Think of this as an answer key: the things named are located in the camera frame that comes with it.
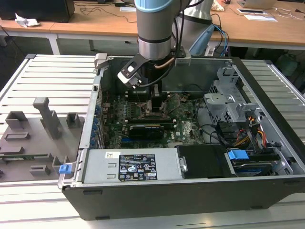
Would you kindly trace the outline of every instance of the copper pipe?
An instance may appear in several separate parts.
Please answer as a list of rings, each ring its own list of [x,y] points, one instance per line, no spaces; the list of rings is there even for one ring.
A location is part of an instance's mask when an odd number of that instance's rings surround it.
[[[161,65],[156,65],[154,66],[155,69],[162,69],[165,68],[167,65],[171,64],[175,60],[174,57],[170,58],[167,62],[161,64]]]

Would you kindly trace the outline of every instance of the laptop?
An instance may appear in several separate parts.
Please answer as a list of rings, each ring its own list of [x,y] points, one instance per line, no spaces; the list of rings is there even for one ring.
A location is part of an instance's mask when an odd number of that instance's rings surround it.
[[[277,0],[242,0],[238,1],[238,4],[245,8],[269,9],[276,2]]]

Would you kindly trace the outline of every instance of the table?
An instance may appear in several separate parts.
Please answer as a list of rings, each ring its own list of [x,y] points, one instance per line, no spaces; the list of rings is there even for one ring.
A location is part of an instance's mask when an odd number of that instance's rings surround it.
[[[0,92],[0,134],[7,127],[4,123],[10,110],[22,110],[27,117],[40,117],[39,111],[32,108],[36,96],[49,97],[50,109],[55,109],[58,116],[78,112],[86,117],[96,75],[93,62],[94,56],[37,55],[34,59],[26,58]],[[293,100],[296,107],[305,103],[273,65],[255,60],[243,62],[278,109],[292,104]],[[251,93],[246,93],[253,100]],[[289,124],[296,129],[305,129],[305,114],[299,112],[296,115],[298,121]],[[291,121],[291,113],[285,116]],[[58,189],[57,180],[0,183],[0,209],[1,228],[304,229],[305,225],[304,193],[290,195],[264,210],[84,221]]]
[[[53,54],[60,54],[58,44],[60,38],[89,40],[91,50],[94,49],[92,40],[137,41],[137,17],[135,12],[121,12],[120,7],[101,5],[96,2],[78,1],[75,4],[77,4],[75,5],[75,12],[69,23],[42,21],[40,22],[41,26],[24,28],[15,21],[0,20],[0,25],[10,36],[48,38]],[[88,9],[98,7],[98,10],[91,12],[89,15],[84,15],[81,13],[81,8],[85,7]],[[6,35],[6,33],[0,28],[1,35]]]
[[[231,0],[231,4],[222,4],[225,11],[211,11],[220,16],[222,29],[229,34],[229,46],[305,50],[305,18],[304,14],[295,12],[295,9],[305,12],[305,4],[295,2],[278,1],[274,7],[291,10],[292,15],[302,18],[284,18],[273,9],[266,10],[268,16],[274,16],[278,22],[250,21],[236,9],[242,8],[237,0]],[[213,23],[219,25],[216,15],[212,16]],[[214,32],[209,42],[209,48],[215,48],[221,37]]]
[[[92,4],[92,2],[76,2],[78,5]],[[69,23],[41,22],[41,26],[23,28],[14,21],[0,21],[0,24],[11,36],[28,36],[48,38],[54,54],[60,54],[57,39],[86,39],[90,40],[91,49],[93,49],[92,40],[110,40],[110,41],[137,41],[137,23],[128,23],[136,21],[136,13],[120,12],[119,7],[114,5],[97,5],[99,10],[84,15],[81,8],[94,8],[96,3],[91,6],[75,5],[75,14]],[[283,18],[275,10],[267,10],[274,15],[278,22],[269,21],[249,21],[246,17],[236,15],[240,14],[236,8],[241,8],[237,0],[232,0],[230,5],[226,5],[223,12],[211,11],[211,14],[219,14],[223,30],[230,36],[229,46],[253,47],[253,48],[273,48],[305,50],[305,18],[304,14],[294,12],[295,9],[305,11],[305,4],[278,1],[276,7],[289,9],[293,15],[302,17],[303,20],[295,18]],[[219,24],[217,16],[213,16],[213,22]],[[209,50],[213,50],[220,41],[220,35],[214,32],[209,42]]]

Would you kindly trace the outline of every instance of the blue tab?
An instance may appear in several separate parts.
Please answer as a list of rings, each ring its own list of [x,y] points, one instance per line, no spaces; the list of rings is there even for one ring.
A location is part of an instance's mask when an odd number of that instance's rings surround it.
[[[249,159],[249,156],[247,152],[243,149],[232,149],[228,152],[228,156],[230,160],[247,160]]]
[[[59,167],[60,174],[71,174],[72,173],[72,165],[61,165]]]

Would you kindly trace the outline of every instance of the warning label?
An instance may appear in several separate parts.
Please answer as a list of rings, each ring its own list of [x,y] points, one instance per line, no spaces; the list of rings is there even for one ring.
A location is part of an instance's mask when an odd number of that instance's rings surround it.
[[[120,155],[119,180],[157,180],[154,154]]]

